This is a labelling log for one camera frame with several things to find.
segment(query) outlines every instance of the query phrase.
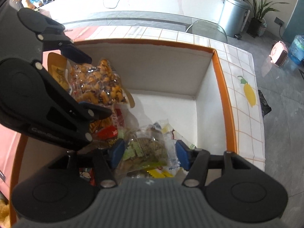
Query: wall socket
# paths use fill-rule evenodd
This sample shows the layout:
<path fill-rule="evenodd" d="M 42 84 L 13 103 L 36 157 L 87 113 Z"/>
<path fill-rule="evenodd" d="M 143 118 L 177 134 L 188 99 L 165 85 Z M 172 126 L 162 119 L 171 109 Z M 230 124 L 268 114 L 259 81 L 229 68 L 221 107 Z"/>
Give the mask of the wall socket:
<path fill-rule="evenodd" d="M 284 21 L 280 20 L 278 17 L 275 18 L 275 23 L 280 26 L 284 25 Z"/>

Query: yellow lemon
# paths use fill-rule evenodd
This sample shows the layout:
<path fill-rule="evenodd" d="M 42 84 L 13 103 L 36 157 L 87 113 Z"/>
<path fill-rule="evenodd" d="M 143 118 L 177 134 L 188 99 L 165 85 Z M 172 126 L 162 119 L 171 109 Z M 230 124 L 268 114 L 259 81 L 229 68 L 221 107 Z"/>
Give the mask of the yellow lemon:
<path fill-rule="evenodd" d="M 245 96 L 250 106 L 253 107 L 257 103 L 254 91 L 252 90 L 252 87 L 248 84 L 248 82 L 244 79 L 243 76 L 238 76 L 238 77 L 241 77 L 241 84 L 244 84 Z"/>

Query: transparent chair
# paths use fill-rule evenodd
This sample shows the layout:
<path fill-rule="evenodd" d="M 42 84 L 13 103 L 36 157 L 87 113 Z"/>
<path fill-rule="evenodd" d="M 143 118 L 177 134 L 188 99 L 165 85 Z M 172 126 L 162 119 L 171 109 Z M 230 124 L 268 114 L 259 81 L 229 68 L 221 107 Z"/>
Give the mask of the transparent chair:
<path fill-rule="evenodd" d="M 218 24 L 206 20 L 198 20 L 194 22 L 187 28 L 186 32 L 214 39 L 223 43 L 228 42 L 225 30 Z"/>

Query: plastic bag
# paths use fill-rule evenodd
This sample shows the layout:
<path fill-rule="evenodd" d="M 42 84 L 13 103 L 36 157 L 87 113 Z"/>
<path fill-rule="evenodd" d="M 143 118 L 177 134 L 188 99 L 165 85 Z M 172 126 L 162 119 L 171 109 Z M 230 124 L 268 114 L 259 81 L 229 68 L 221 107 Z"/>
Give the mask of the plastic bag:
<path fill-rule="evenodd" d="M 164 137 L 154 125 L 127 130 L 124 140 L 127 146 L 116 170 L 117 175 L 167 165 L 168 152 Z"/>
<path fill-rule="evenodd" d="M 128 103 L 125 93 L 107 60 L 101 60 L 97 67 L 91 64 L 75 64 L 71 67 L 69 83 L 72 97 L 95 105 L 110 106 Z"/>

